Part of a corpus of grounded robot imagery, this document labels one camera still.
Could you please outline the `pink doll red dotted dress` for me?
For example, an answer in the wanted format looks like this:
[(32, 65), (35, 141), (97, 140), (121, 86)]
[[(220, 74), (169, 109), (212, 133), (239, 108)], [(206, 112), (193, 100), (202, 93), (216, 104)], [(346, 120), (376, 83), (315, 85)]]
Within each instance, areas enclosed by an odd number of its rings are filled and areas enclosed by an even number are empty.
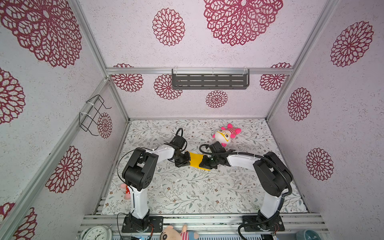
[(130, 200), (131, 199), (131, 192), (130, 192), (129, 186), (126, 184), (121, 184), (120, 188), (124, 191), (124, 199)]

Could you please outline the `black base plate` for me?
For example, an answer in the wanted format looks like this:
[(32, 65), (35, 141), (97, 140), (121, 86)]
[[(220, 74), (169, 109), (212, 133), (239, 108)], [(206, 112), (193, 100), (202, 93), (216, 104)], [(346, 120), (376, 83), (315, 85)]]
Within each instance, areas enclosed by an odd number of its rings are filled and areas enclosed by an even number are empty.
[(163, 231), (163, 216), (146, 216), (142, 220), (131, 215), (124, 218), (122, 233), (161, 233)]
[(246, 232), (279, 232), (285, 230), (285, 226), (280, 216), (277, 216), (268, 222), (261, 223), (266, 220), (266, 218), (256, 215), (242, 217), (243, 224), (248, 224), (248, 226), (244, 227)]

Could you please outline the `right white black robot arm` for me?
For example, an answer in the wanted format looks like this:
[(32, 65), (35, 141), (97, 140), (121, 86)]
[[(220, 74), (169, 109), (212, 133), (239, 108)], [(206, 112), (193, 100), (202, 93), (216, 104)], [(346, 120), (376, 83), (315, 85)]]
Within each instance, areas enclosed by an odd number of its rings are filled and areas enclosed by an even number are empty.
[(254, 170), (265, 191), (259, 210), (262, 219), (273, 219), (279, 215), (285, 198), (292, 194), (291, 182), (294, 178), (288, 167), (275, 153), (268, 152), (260, 156), (244, 152), (201, 152), (209, 159), (224, 160), (226, 166)]

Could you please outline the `dark grey wall shelf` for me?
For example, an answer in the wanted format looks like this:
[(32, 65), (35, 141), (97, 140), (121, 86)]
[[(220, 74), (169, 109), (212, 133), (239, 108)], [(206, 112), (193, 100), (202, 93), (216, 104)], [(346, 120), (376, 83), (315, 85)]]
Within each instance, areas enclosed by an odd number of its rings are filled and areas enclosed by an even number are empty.
[(172, 69), (174, 90), (246, 90), (250, 85), (248, 70), (241, 74), (192, 74)]

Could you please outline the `white analog alarm clock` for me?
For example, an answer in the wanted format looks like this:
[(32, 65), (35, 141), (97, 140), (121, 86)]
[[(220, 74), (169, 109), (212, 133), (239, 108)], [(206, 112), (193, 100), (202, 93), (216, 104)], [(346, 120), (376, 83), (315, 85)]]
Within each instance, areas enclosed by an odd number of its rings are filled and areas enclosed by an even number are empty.
[(112, 226), (96, 226), (82, 231), (80, 240), (112, 240)]

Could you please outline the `teal round clock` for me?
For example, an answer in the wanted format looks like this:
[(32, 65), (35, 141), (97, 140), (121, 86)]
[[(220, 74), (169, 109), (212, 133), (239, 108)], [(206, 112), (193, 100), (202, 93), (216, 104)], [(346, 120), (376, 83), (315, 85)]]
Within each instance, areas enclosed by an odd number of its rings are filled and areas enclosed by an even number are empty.
[(296, 233), (296, 240), (321, 240), (321, 236), (314, 230), (301, 230)]

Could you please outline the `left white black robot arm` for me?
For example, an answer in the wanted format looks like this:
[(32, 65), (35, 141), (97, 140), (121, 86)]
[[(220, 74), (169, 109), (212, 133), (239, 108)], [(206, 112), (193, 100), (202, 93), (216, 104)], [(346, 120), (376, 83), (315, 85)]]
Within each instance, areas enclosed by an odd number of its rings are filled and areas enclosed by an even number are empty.
[(147, 187), (152, 182), (157, 163), (173, 160), (182, 167), (189, 166), (191, 154), (179, 148), (164, 144), (155, 150), (136, 148), (122, 172), (122, 179), (129, 186), (134, 218), (142, 220), (149, 213)]

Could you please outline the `yellow square paper sheet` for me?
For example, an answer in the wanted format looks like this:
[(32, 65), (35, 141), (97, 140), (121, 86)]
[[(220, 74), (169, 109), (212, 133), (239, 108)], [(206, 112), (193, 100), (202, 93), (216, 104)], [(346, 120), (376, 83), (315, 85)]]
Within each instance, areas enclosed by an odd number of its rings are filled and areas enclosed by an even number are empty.
[(205, 170), (205, 171), (210, 171), (210, 169), (207, 169), (205, 167), (200, 167), (200, 164), (203, 161), (203, 157), (204, 157), (204, 155), (201, 155), (201, 154), (190, 153), (190, 158), (191, 158), (190, 159), (190, 166), (193, 168), (197, 168), (197, 169), (201, 169), (201, 170)]

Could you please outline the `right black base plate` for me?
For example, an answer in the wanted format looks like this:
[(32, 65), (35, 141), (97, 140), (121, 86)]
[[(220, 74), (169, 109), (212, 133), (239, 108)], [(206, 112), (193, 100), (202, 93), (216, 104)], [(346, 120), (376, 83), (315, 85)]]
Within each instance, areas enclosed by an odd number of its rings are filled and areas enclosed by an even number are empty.
[(243, 224), (248, 224), (248, 226), (244, 227), (246, 232), (279, 232), (285, 230), (285, 226), (280, 216), (277, 216), (268, 222), (261, 223), (266, 220), (266, 218), (256, 215), (242, 217)]

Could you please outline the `pink white plush toy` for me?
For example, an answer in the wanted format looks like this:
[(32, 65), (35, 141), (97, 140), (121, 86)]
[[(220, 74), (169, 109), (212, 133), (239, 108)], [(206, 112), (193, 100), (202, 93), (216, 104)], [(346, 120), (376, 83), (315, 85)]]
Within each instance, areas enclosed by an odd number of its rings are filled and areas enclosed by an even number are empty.
[(228, 124), (227, 127), (221, 127), (215, 131), (213, 139), (219, 142), (222, 147), (227, 147), (241, 132), (242, 129), (235, 128), (232, 124)]

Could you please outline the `pig plush striped shirt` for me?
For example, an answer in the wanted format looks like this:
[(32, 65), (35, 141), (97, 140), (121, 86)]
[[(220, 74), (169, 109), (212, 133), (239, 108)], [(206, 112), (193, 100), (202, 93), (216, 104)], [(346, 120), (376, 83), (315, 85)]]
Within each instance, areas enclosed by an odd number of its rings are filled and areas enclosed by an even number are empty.
[(183, 225), (179, 233), (173, 226), (167, 226), (160, 234), (160, 240), (198, 240), (199, 234), (188, 230), (187, 225)]

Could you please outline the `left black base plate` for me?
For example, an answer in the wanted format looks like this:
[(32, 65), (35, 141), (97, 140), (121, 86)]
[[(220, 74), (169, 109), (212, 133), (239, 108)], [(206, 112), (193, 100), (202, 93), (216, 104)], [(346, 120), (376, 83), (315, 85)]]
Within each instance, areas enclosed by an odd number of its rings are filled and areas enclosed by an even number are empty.
[(124, 218), (122, 233), (161, 233), (163, 231), (163, 216), (146, 216), (142, 220), (131, 215)]

